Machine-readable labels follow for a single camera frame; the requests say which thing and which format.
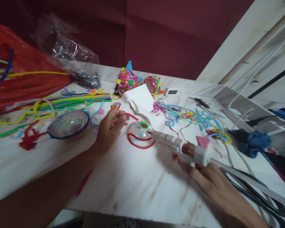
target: red plastic bag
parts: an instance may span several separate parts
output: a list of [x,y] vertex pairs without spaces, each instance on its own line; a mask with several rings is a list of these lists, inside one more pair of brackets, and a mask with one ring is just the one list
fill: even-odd
[[[12,29],[0,24],[0,59],[7,61],[11,48],[15,55],[12,66],[14,73],[31,71],[53,71],[63,70],[54,66],[47,60],[47,56],[38,49],[27,44],[18,37]],[[6,64],[0,63],[0,68],[5,68]],[[42,98],[70,84],[69,75],[61,74],[30,74],[17,76],[0,83],[0,114],[15,111],[5,109],[15,102],[34,98]]]

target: hot glue gun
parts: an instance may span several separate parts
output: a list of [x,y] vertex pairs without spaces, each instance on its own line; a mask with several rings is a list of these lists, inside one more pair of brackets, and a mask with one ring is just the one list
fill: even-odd
[[177,154],[184,163],[197,163],[199,165],[206,166],[210,161],[210,154],[204,147],[196,146],[195,149],[192,149],[185,145],[184,140],[176,138],[172,135],[158,131],[148,133],[151,134],[151,137],[155,142],[160,144],[165,150]]

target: clear plastic bag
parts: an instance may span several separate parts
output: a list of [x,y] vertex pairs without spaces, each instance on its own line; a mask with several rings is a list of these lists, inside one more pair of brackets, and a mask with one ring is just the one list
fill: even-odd
[[98,56],[77,41],[73,33],[79,33],[76,27],[50,14],[39,19],[32,38],[38,48],[49,55],[49,61],[65,70],[75,83],[88,89],[99,89]]

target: plastic bag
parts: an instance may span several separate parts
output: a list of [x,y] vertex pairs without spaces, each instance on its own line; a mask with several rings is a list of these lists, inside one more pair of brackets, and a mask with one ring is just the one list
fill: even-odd
[[[0,24],[0,59],[8,61],[12,48],[15,53],[12,61],[14,73],[32,71],[64,73],[48,62],[45,54],[23,41],[12,29]],[[0,68],[6,66],[5,63],[0,63]],[[0,114],[20,109],[21,107],[5,109],[15,102],[42,98],[71,82],[68,75],[48,73],[23,75],[4,80],[0,82]]]
[[55,15],[43,15],[32,35],[39,50],[49,61],[72,76],[75,83],[88,89],[101,87],[98,56],[76,41],[72,33],[79,31]]

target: marble surface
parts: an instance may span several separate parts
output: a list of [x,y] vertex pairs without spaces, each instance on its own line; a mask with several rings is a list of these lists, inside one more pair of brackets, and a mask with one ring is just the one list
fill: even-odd
[[[102,87],[106,92],[113,92],[115,84],[110,81],[113,76],[116,79],[119,69],[114,67],[105,67],[105,69],[109,76],[106,77],[107,81],[102,82]],[[163,78],[163,85],[182,86],[182,92],[171,97],[160,95],[156,99],[163,98],[167,104],[177,104],[195,110],[194,100],[188,96],[199,96],[211,103],[213,111],[224,116],[220,111],[222,106],[212,98],[223,89],[221,86],[186,81]],[[76,92],[86,90],[76,84],[70,84],[67,88]],[[93,103],[91,112],[97,110],[99,105],[100,103]],[[111,103],[104,103],[104,111],[107,112],[110,106]],[[121,109],[135,115],[128,103],[124,103]],[[99,122],[104,116],[96,117]],[[158,122],[159,131],[176,136],[176,133],[165,126],[162,114],[158,116]],[[233,125],[228,118],[223,119],[223,122],[229,128]],[[180,122],[179,127],[186,125]],[[171,161],[171,154],[156,144],[146,150],[138,149],[127,141],[125,131],[126,127],[121,132],[117,146],[95,168],[81,195],[73,197],[66,208],[197,227],[221,227],[220,213],[204,198],[195,183],[186,177],[177,162]],[[194,124],[185,128],[183,134],[191,143],[197,143],[196,135],[205,136],[205,133]],[[32,178],[47,173],[88,149],[94,143],[96,135],[95,129],[89,129],[78,139],[69,141],[48,139],[38,143],[31,151],[21,149],[18,146],[19,139],[12,136],[0,139],[0,199]],[[212,147],[209,147],[212,157],[230,165],[225,146],[213,139],[212,144],[224,155],[220,157]],[[229,144],[227,149],[236,168],[247,171],[247,167],[233,146]],[[285,197],[285,183],[261,155],[256,159],[245,157],[245,160],[257,178]]]

